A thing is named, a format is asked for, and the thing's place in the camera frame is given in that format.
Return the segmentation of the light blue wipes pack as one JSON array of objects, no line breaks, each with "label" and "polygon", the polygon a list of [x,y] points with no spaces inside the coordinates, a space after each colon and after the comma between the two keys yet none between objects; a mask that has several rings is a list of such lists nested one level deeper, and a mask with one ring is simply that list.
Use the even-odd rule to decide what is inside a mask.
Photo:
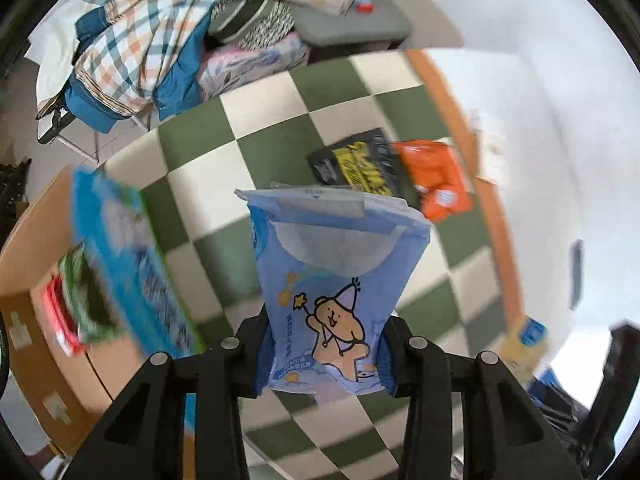
[{"label": "light blue wipes pack", "polygon": [[239,191],[274,340],[268,386],[317,398],[384,390],[376,355],[431,223],[405,200],[347,188]]}]

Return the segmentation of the yellow tissue pack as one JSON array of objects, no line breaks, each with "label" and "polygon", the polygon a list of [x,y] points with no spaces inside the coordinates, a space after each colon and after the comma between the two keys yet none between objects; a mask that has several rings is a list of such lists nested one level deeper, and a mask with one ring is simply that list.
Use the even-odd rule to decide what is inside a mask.
[{"label": "yellow tissue pack", "polygon": [[527,386],[548,350],[548,330],[544,324],[522,315],[498,348],[498,356],[516,380]]}]

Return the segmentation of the green snack bag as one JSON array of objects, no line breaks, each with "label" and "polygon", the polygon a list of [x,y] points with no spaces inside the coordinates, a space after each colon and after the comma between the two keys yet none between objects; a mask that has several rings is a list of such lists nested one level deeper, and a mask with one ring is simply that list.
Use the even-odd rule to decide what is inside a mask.
[{"label": "green snack bag", "polygon": [[66,306],[73,317],[83,344],[102,342],[122,336],[111,299],[105,296],[85,253],[77,245],[58,260]]}]

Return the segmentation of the cardboard box blue exterior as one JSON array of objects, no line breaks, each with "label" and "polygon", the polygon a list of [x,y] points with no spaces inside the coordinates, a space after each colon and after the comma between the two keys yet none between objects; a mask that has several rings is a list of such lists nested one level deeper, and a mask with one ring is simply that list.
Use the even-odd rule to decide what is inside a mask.
[{"label": "cardboard box blue exterior", "polygon": [[203,349],[141,193],[67,168],[1,251],[10,367],[71,479],[183,479],[195,404],[174,385]]}]

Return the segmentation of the black yellow snack bag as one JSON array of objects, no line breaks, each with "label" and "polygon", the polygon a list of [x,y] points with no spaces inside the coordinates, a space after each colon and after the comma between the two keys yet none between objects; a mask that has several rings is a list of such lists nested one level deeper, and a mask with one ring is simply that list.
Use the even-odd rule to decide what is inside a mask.
[{"label": "black yellow snack bag", "polygon": [[307,157],[316,179],[384,196],[399,196],[395,154],[384,132],[375,128],[320,148]]}]

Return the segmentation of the orange snack bag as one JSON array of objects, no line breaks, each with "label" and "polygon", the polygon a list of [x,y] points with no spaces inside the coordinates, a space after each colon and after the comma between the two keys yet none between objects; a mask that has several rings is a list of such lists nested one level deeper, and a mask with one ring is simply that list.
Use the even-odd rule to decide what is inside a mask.
[{"label": "orange snack bag", "polygon": [[399,161],[420,197],[420,211],[438,223],[473,208],[454,151],[444,142],[402,141],[393,144]]}]

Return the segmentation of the red snack bag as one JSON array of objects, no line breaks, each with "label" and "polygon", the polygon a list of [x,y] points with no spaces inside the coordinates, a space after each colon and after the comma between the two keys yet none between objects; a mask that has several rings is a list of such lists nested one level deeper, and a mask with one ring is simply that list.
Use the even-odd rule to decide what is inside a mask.
[{"label": "red snack bag", "polygon": [[79,338],[77,325],[66,306],[63,282],[58,274],[53,275],[44,286],[42,302],[55,339],[66,356],[76,356],[83,352],[85,346]]}]

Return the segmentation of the green white checkered tablecloth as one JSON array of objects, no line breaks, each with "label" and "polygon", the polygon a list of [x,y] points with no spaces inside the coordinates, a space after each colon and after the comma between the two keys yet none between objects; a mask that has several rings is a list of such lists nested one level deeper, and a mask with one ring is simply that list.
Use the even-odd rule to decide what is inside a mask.
[{"label": "green white checkered tablecloth", "polygon": [[[162,122],[104,164],[138,188],[172,279],[206,344],[262,307],[250,219],[239,192],[312,185],[308,156],[355,133],[455,146],[476,170],[468,122],[434,63],[417,50],[299,67]],[[470,183],[473,205],[435,226],[396,311],[444,350],[495,349],[522,312],[506,217],[496,189]],[[320,402],[266,391],[241,404],[255,479],[390,479],[408,403],[385,393]]]}]

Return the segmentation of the white folding chair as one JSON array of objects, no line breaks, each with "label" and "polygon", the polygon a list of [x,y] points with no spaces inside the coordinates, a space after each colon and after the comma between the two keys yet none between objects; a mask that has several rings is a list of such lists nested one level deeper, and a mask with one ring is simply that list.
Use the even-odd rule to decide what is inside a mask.
[{"label": "white folding chair", "polygon": [[37,120],[37,140],[42,145],[67,148],[99,166],[156,125],[157,112],[152,105],[131,118],[115,122],[108,133],[89,127],[67,110],[56,110]]}]

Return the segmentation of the plaid quilt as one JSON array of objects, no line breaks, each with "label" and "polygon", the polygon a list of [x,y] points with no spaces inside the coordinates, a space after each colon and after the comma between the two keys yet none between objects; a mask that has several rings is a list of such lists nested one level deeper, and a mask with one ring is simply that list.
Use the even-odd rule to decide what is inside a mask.
[{"label": "plaid quilt", "polygon": [[104,131],[148,104],[160,116],[198,102],[204,32],[221,0],[84,0],[65,92],[70,112]]}]

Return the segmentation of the grey cushioned chair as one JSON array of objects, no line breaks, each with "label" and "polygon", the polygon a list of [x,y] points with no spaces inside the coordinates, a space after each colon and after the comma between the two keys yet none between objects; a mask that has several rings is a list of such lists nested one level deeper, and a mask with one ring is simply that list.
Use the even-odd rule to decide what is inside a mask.
[{"label": "grey cushioned chair", "polygon": [[314,50],[350,48],[368,44],[399,46],[411,34],[411,24],[390,0],[372,0],[370,13],[356,11],[353,3],[341,15],[291,4],[299,38]]}]

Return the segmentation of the zebra pattern cushion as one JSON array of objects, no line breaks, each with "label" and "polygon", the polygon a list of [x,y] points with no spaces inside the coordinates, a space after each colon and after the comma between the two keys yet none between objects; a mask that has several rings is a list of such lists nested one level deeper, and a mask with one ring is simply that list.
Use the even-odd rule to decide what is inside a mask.
[{"label": "zebra pattern cushion", "polygon": [[281,0],[229,0],[212,11],[205,40],[213,47],[260,50],[277,44],[294,29]]}]

